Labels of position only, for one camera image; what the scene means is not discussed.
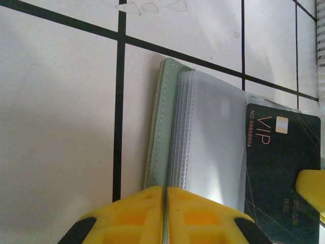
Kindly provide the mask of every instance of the white tile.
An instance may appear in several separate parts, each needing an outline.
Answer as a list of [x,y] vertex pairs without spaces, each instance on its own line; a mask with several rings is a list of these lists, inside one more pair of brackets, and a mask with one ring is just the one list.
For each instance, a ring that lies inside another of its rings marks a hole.
[[317,101],[299,97],[299,110],[305,114],[320,116],[321,108]]
[[298,2],[303,6],[312,16],[316,17],[316,7],[315,3],[319,0],[298,0]]
[[100,27],[117,31],[118,0],[22,0]]
[[128,14],[127,35],[241,71],[240,0],[180,0],[187,11],[171,10],[176,0],[152,0],[158,13],[141,8],[148,1],[131,2],[141,15]]
[[246,74],[297,90],[295,19],[294,1],[245,1]]
[[112,199],[116,41],[0,16],[0,242],[57,243]]
[[297,96],[277,90],[265,85],[257,84],[246,80],[245,90],[248,93],[255,94],[272,102],[286,106],[288,108],[297,109]]
[[316,25],[298,8],[299,91],[317,98]]
[[[166,56],[161,54],[126,45],[122,138],[122,197],[142,190],[155,88],[160,62],[165,58]],[[178,61],[241,88],[241,79],[238,77],[181,60]]]
[[325,243],[325,227],[319,226],[319,243]]

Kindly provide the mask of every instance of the dark green card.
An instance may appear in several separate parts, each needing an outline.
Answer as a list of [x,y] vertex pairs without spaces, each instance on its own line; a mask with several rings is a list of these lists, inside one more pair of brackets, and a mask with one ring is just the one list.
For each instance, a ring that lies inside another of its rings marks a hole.
[[298,173],[320,169],[320,119],[247,106],[245,213],[275,243],[318,244],[319,213],[295,190]]

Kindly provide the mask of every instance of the green leather cover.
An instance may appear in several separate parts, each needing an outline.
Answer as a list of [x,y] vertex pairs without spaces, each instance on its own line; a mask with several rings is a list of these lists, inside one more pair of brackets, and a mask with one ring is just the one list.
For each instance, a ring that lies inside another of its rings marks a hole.
[[178,74],[190,70],[192,69],[172,58],[166,58],[160,64],[151,120],[144,188],[163,186],[166,189],[167,187]]

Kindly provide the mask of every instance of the yellow plastic piece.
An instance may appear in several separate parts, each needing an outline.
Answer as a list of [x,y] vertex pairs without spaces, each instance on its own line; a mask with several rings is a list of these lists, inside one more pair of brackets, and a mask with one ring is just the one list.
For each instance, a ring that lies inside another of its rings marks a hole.
[[170,244],[248,244],[235,223],[248,215],[175,187],[167,199]]
[[296,190],[325,216],[325,170],[300,171],[296,181]]
[[160,244],[163,188],[150,187],[133,196],[89,212],[95,217],[82,244]]
[[320,214],[320,221],[325,224],[325,213]]

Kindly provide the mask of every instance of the tile floor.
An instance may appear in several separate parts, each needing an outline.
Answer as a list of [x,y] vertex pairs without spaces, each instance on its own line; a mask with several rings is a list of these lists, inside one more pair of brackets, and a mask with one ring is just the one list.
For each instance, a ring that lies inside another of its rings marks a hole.
[[114,166],[122,197],[142,188],[167,56],[320,114],[314,1],[298,1],[297,22],[293,0],[245,0],[244,16],[241,0],[133,2],[139,10],[126,14],[123,39],[118,0],[0,0],[1,243],[57,243],[83,213],[112,201]]

